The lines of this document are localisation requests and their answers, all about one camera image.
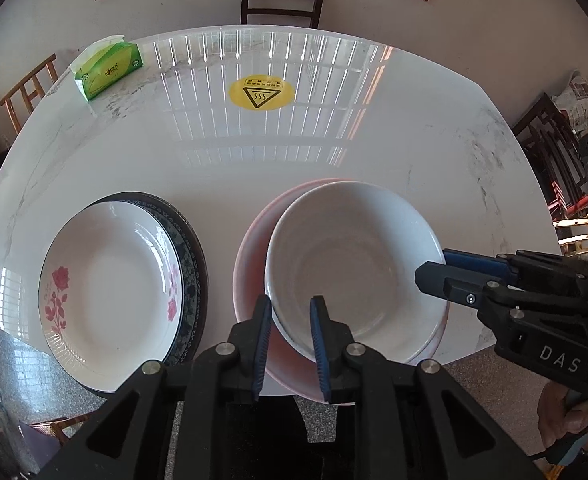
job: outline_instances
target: warning label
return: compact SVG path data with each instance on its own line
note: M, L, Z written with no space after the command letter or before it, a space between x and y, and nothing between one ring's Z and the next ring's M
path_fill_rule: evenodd
M232 102L249 110L274 110L294 100L294 88L273 75L252 75L239 79L229 89Z

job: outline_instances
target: floor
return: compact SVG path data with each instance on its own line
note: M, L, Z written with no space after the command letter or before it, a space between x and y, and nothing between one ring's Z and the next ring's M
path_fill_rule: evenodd
M489 348L447 365L446 370L527 453L542 450L536 405L546 379L496 356ZM0 330L0 399L25 422L73 416L103 399L77 384L56 360ZM297 398L311 442L331 441L335 408Z

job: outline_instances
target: black triangle symbol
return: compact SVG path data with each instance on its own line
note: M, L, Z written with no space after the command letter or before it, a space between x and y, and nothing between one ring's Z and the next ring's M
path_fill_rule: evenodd
M254 108L260 108L280 94L280 90L274 88L251 88L244 86L243 90Z

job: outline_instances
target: human hand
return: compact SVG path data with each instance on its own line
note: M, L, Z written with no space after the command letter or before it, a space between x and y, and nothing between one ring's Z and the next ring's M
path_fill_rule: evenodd
M588 426L588 400L567 411L564 399L568 391L566 386L553 381L542 389L538 400L538 431L545 447L567 433L580 433ZM588 449L588 442L583 448Z

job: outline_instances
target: white wall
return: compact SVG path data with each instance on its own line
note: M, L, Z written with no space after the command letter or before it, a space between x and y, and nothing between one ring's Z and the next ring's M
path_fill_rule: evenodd
M55 52L59 72L88 43L238 23L240 0L7 0L0 98ZM391 44L478 82L508 123L574 68L588 79L588 18L574 0L325 0L321 28ZM14 131L0 107L0 150Z

